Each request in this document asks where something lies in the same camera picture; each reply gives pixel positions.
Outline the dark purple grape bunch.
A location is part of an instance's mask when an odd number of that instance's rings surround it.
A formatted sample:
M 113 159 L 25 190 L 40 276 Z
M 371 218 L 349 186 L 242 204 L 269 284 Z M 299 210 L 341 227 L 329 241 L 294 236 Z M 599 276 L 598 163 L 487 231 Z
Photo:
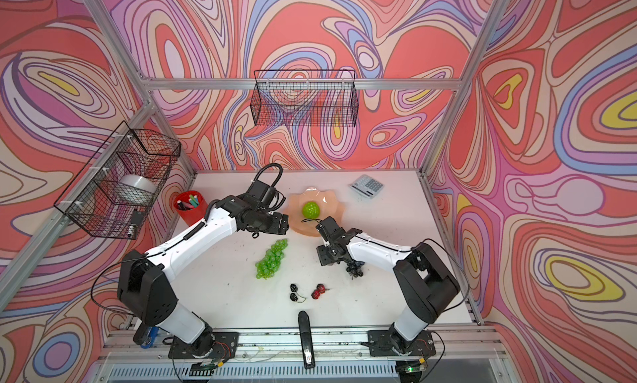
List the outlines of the dark purple grape bunch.
M 363 266 L 364 262 L 361 261 L 352 261 L 347 263 L 346 271 L 350 275 L 351 278 L 360 278 L 363 277 Z

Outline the green grape bunch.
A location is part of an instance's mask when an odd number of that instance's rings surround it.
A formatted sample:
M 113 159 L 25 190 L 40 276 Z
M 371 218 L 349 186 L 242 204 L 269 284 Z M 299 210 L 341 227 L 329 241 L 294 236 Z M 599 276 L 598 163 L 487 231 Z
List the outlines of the green grape bunch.
M 285 258 L 285 250 L 288 247 L 288 240 L 277 240 L 265 252 L 265 256 L 255 264 L 255 277 L 257 279 L 273 278 L 280 270 L 280 265 Z

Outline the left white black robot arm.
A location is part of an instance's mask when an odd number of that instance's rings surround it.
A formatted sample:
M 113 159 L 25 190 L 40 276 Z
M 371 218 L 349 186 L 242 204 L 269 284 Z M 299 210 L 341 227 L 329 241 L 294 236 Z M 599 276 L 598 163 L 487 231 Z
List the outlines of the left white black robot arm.
M 139 345 L 152 328 L 174 336 L 194 358 L 209 357 L 216 344 L 212 328 L 177 298 L 172 282 L 218 242 L 240 231 L 285 235 L 289 217 L 278 212 L 285 197 L 276 189 L 278 179 L 267 184 L 254 179 L 248 190 L 229 195 L 207 207 L 202 219 L 171 240 L 145 254 L 124 256 L 117 298 L 139 319 Z

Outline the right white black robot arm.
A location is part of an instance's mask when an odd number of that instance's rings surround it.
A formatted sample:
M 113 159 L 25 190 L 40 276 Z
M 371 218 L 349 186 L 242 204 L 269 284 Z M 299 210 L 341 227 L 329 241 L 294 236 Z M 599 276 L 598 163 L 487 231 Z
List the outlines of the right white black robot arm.
M 363 266 L 371 265 L 396 278 L 406 307 L 388 329 L 368 332 L 366 346 L 372 356 L 411 355 L 419 336 L 460 294 L 456 277 L 425 242 L 393 245 L 356 228 L 345 230 L 332 217 L 319 220 L 316 230 L 323 239 L 317 248 L 321 265 L 344 263 L 352 278 L 362 277 Z

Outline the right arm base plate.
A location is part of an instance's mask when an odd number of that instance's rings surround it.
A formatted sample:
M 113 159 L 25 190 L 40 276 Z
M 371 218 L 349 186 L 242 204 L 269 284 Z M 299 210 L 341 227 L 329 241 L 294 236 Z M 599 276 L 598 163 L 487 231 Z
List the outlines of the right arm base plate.
M 431 332 L 422 330 L 413 340 L 406 340 L 394 330 L 370 330 L 367 340 L 361 344 L 369 349 L 372 357 L 418 356 L 428 359 L 437 354 Z

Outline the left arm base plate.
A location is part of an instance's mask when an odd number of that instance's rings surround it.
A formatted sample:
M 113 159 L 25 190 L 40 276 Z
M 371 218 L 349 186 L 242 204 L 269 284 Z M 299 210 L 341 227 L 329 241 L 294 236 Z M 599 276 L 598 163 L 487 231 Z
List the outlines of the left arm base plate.
M 190 344 L 174 338 L 169 349 L 169 358 L 228 361 L 236 356 L 239 336 L 239 332 L 204 332 L 200 338 Z

